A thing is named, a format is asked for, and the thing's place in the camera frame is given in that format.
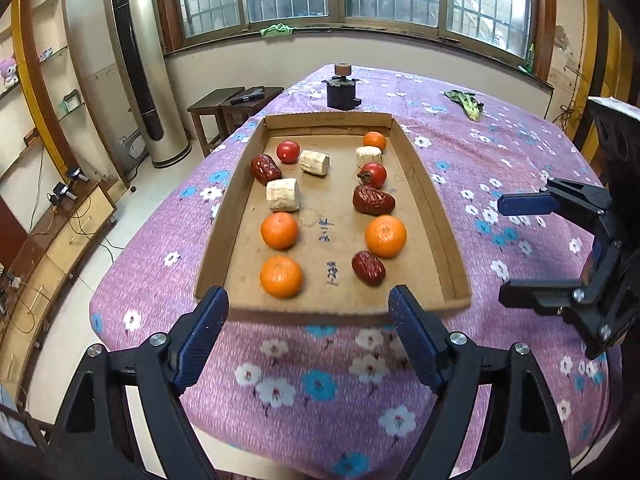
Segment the large red date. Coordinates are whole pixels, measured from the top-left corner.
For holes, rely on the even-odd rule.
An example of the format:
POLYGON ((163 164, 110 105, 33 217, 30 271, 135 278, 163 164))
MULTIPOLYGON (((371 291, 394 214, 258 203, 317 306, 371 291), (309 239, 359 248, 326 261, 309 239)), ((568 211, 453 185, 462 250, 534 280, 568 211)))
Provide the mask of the large red date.
POLYGON ((390 194, 371 185, 360 184, 352 193, 352 206, 362 214, 382 216, 390 214, 395 209, 396 202, 390 194))

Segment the red tomato with stem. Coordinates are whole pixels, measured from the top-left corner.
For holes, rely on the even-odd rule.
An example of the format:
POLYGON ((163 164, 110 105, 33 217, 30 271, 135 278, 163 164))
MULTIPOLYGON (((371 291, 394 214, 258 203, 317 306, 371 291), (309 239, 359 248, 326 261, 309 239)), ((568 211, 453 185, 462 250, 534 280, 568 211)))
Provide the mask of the red tomato with stem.
POLYGON ((379 162, 367 162, 358 171, 357 178, 362 185, 382 188, 387 179, 387 171, 379 162))

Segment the small red date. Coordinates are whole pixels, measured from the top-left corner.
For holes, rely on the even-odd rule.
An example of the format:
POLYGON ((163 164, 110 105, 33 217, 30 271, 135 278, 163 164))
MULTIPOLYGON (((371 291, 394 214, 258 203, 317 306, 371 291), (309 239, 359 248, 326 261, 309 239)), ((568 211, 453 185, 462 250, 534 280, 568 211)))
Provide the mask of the small red date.
POLYGON ((250 161, 250 174, 262 185, 282 178, 282 172, 268 154, 259 154, 250 161))

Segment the green leafy vegetable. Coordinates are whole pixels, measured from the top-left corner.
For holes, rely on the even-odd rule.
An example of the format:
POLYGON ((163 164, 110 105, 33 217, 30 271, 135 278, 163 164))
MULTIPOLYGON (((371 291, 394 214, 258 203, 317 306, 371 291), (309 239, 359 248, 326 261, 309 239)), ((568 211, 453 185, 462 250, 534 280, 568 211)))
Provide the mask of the green leafy vegetable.
POLYGON ((472 122, 478 122, 483 114, 484 103, 477 101, 473 92, 465 92, 457 89, 451 89, 444 92, 444 96, 451 102, 457 103, 464 110, 465 115, 472 122))

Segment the wooden side cabinet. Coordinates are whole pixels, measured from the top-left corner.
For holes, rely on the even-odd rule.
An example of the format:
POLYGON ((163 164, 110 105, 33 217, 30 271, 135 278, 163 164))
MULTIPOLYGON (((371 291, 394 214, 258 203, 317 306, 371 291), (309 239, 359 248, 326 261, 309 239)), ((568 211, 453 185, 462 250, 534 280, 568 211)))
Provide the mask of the wooden side cabinet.
POLYGON ((35 224, 10 273, 21 280, 9 288, 1 313, 1 385, 20 408, 58 296, 76 266, 111 222, 116 207, 98 181, 78 182, 73 193, 51 206, 35 224))

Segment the large orange in tray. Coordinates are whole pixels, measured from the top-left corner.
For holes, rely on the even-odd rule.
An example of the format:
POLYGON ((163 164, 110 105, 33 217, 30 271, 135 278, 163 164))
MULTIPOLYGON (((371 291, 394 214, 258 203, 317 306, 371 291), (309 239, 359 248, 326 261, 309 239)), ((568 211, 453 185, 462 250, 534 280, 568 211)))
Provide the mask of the large orange in tray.
POLYGON ((369 252, 380 258, 395 258, 407 241, 405 225, 390 214, 374 218, 364 232, 369 252))

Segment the red date in tray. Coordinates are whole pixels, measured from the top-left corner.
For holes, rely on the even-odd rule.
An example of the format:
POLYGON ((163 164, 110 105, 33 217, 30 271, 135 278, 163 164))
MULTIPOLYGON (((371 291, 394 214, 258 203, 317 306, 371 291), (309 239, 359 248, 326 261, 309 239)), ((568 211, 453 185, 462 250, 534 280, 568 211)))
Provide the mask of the red date in tray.
POLYGON ((352 257, 352 270, 360 281, 369 286, 378 286, 386 278, 386 269, 382 261, 367 250, 357 252, 352 257))

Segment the cardboard tray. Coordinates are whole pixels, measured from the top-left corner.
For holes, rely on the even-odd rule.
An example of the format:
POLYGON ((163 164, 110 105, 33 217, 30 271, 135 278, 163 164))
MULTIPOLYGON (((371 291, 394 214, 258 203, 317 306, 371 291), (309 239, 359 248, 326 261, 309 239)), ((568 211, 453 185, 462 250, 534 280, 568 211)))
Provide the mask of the cardboard tray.
POLYGON ((229 318, 280 325, 362 325, 387 321, 387 296, 406 285, 423 309, 441 315, 469 307, 468 274, 444 206, 413 142, 399 122, 383 113, 308 113, 262 118, 236 164, 204 252, 194 286, 202 298, 213 286, 224 288, 229 318), (370 131, 387 139, 384 190, 393 195, 392 212, 408 238, 398 256, 384 260, 386 277, 378 286, 364 284, 352 270, 352 256, 366 249, 372 218, 352 206, 357 181, 357 148, 370 131), (262 265, 276 255, 259 229, 270 214, 265 185, 250 174, 250 162, 274 155, 277 145, 293 140, 301 148, 329 156, 324 177, 284 165, 296 180, 300 208, 293 216, 299 233, 286 253, 303 272, 302 290, 279 299, 262 288, 262 265))

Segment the black cup with roll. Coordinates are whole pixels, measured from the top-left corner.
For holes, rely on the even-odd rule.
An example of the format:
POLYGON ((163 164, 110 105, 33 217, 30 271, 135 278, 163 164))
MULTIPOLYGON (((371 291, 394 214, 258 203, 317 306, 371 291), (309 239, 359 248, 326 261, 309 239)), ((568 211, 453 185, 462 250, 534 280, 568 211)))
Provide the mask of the black cup with roll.
POLYGON ((326 84, 326 106, 334 110, 354 110, 360 107, 357 96, 357 78, 352 78, 352 66, 348 63, 335 63, 333 75, 324 81, 326 84))

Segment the small orange lower left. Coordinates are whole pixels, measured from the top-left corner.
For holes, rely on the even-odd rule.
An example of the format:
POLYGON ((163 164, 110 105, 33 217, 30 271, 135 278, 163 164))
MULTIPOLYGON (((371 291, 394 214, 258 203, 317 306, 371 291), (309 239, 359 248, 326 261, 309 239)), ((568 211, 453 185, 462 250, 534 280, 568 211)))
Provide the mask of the small orange lower left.
POLYGON ((292 258, 273 256, 267 259, 259 273, 262 289, 279 299, 295 297, 303 287, 304 274, 300 265, 292 258))

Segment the small orange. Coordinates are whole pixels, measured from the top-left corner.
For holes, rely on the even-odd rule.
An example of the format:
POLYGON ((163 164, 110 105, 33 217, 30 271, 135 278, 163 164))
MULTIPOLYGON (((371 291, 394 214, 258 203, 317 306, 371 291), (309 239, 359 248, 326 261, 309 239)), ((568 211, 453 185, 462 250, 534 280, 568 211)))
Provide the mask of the small orange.
POLYGON ((273 256, 267 259, 259 273, 262 289, 279 299, 295 297, 303 287, 304 274, 300 265, 292 258, 273 256))
POLYGON ((298 223, 289 212, 274 212, 262 222, 260 235, 268 247, 287 250, 297 242, 298 223))

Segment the small orange upper left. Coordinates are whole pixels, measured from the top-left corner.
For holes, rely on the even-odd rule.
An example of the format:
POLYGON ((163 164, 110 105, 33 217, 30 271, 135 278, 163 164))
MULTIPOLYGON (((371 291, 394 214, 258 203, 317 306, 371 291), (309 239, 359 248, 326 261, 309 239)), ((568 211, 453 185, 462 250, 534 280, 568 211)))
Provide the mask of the small orange upper left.
POLYGON ((298 223, 289 212, 274 212, 262 222, 260 235, 268 247, 287 250, 297 242, 298 223))

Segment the green cloth on windowsill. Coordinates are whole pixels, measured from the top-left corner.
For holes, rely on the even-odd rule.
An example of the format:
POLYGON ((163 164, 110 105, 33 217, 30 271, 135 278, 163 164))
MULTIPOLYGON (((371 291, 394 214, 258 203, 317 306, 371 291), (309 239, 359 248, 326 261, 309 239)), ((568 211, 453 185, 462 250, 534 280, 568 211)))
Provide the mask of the green cloth on windowsill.
POLYGON ((295 32, 294 27, 284 23, 272 24, 265 28, 262 28, 259 31, 260 36, 262 36, 262 38, 287 37, 287 36, 292 36, 294 32, 295 32))

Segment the dark wooden stool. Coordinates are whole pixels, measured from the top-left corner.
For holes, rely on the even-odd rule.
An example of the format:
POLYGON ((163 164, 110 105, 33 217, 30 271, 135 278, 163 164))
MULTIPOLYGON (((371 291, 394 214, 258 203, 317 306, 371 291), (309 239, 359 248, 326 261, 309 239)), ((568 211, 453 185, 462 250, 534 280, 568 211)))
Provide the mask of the dark wooden stool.
POLYGON ((256 115, 284 91, 283 87, 256 86, 216 89, 188 108, 204 157, 228 139, 248 118, 256 115), (207 140, 202 118, 213 116, 218 134, 207 140))

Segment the standing air conditioner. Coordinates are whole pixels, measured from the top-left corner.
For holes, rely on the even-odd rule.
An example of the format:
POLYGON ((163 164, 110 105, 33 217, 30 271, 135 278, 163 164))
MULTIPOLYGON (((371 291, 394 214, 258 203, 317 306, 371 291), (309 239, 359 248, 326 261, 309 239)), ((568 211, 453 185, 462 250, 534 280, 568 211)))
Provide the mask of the standing air conditioner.
POLYGON ((120 80, 152 165, 175 165, 191 144, 172 93, 153 0, 103 2, 120 80))

